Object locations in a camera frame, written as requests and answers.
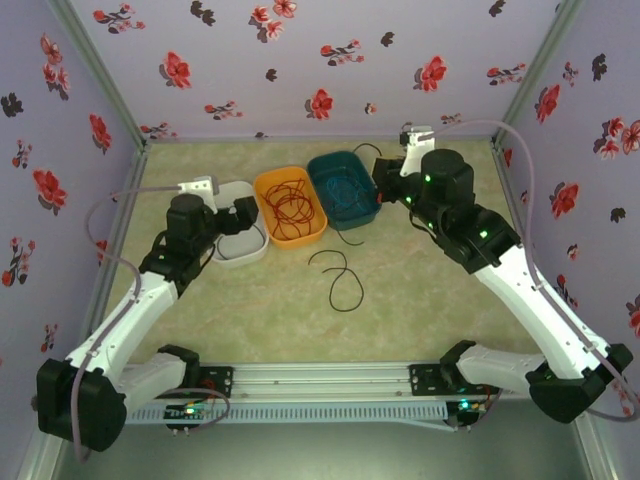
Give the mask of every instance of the beige floor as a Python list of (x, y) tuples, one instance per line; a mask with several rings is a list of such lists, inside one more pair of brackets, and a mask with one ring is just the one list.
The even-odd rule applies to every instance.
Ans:
[[(143, 186), (171, 185), (200, 175), (220, 182), (247, 180), (285, 165), (356, 143), (175, 144), (154, 146)], [(395, 142), (378, 143), (385, 155), (401, 154)], [(475, 170), (478, 201), (509, 218), (488, 141), (438, 142), (458, 150)], [(371, 150), (362, 148), (369, 169)], [(139, 264), (156, 234), (165, 228), (172, 193), (139, 197), (123, 254)], [(182, 298), (154, 325), (132, 361), (147, 360), (172, 343), (200, 353), (205, 362), (421, 361), (438, 359), (461, 339), (491, 348), (536, 352), (537, 347), (507, 308), (483, 285), (447, 259), (427, 234), (413, 229), (406, 209), (385, 204), (376, 220), (345, 232), (360, 247), (342, 243), (328, 229), (315, 245), (282, 251), (271, 245), (260, 262), (235, 270), (210, 265)], [(356, 311), (338, 313), (328, 302), (339, 260), (330, 254), (307, 266), (321, 249), (345, 253), (365, 288)], [(336, 304), (352, 305), (359, 289), (340, 280)], [(130, 286), (122, 267), (109, 310)]]

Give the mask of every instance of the teal bin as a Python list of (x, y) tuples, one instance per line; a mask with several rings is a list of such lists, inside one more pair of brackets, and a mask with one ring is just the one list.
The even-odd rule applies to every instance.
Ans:
[(307, 172), (334, 230), (366, 225), (380, 211), (376, 186), (355, 153), (316, 157), (307, 165)]

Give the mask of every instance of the floral wallpaper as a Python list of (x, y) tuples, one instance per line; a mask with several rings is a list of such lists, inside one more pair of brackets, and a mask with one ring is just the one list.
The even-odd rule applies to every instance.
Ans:
[[(502, 118), (559, 2), (71, 3), (141, 134), (161, 141), (396, 135), (406, 122)], [(168, 133), (152, 130), (163, 124)]]
[[(506, 2), (504, 10), (510, 6)], [(635, 360), (625, 371), (640, 390), (640, 97), (633, 0), (585, 2), (551, 59), (516, 127), (536, 168), (532, 236), (541, 270), (584, 322)], [(507, 138), (505, 170), (513, 198), (528, 189), (526, 160)], [(518, 214), (524, 220), (525, 202)], [(613, 384), (597, 408), (630, 415)], [(636, 478), (640, 423), (606, 423), (605, 442), (621, 459), (619, 478)]]
[[(36, 373), (78, 344), (100, 269), (86, 210), (122, 188), (135, 147), (46, 2), (5, 2), (2, 20), (0, 56), (18, 66), (0, 75), (0, 478), (13, 479), (36, 426)], [(96, 240), (115, 209), (93, 219)]]

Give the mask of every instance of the white bracket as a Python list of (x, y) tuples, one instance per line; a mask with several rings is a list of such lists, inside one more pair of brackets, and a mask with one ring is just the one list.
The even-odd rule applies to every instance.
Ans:
[(400, 176), (402, 177), (406, 177), (412, 173), (420, 173), (422, 157), (436, 148), (436, 140), (434, 137), (418, 141), (418, 138), (424, 136), (425, 133), (433, 133), (431, 127), (411, 127), (406, 133), (409, 134), (409, 143), (406, 147), (407, 155), (400, 170)]
[(213, 210), (213, 213), (218, 213), (218, 207), (213, 199), (214, 195), (219, 193), (218, 182), (215, 178), (210, 176), (197, 177), (193, 182), (179, 183), (180, 193), (192, 193), (198, 195), (204, 200), (204, 204)]

